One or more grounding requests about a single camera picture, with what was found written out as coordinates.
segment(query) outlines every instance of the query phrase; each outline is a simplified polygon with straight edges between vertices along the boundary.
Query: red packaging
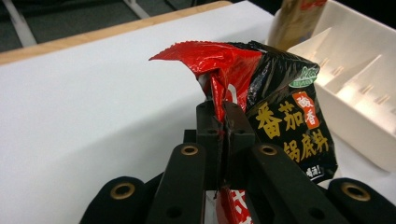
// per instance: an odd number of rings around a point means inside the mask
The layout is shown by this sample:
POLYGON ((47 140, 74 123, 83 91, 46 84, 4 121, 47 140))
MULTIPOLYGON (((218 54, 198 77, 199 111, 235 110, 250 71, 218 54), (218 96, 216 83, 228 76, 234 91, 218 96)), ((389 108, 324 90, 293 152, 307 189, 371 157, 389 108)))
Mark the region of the red packaging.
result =
MULTIPOLYGON (((333 141, 313 85, 316 63, 254 41, 184 42, 155 59, 186 64, 213 100, 220 122, 223 101, 239 104, 259 140, 283 147, 311 181, 333 177, 333 141)), ((253 223, 242 189, 219 189, 217 215, 221 224, 253 223)))

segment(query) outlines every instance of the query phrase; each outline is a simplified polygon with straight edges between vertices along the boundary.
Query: floor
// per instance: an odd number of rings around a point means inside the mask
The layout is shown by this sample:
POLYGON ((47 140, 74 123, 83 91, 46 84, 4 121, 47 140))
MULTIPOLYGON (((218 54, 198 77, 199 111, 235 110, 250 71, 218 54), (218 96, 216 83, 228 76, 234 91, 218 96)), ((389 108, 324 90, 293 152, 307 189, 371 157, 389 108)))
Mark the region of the floor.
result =
MULTIPOLYGON (((191 6, 191 0, 138 0, 150 16, 191 6)), ((122 0, 13 0, 37 43, 140 20, 122 0)), ((0 52, 21 48, 21 42, 0 1, 0 52)))

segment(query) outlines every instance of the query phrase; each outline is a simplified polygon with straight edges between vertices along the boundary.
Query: crinkled plastic wrapper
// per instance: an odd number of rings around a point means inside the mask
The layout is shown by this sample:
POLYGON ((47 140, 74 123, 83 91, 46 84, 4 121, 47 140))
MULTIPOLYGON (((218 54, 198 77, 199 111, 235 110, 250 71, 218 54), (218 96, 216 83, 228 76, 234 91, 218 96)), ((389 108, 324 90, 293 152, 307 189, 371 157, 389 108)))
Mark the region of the crinkled plastic wrapper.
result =
MULTIPOLYGON (((334 143, 313 84, 316 63, 255 41, 184 42, 151 59, 186 64, 213 100, 219 121, 223 101, 241 105, 260 141, 283 147, 313 182, 333 177, 334 143)), ((219 191, 219 223, 251 222, 244 195, 243 190, 219 191)))

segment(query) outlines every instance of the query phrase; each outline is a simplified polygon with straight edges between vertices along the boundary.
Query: white plastic tray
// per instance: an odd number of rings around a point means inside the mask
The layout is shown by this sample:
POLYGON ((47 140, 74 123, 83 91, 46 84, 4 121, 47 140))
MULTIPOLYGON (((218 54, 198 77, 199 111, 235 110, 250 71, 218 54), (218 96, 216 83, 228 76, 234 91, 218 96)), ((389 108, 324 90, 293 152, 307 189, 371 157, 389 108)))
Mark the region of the white plastic tray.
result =
POLYGON ((396 31, 328 1, 313 37, 291 49, 320 65, 320 106, 330 129, 396 172, 396 31))

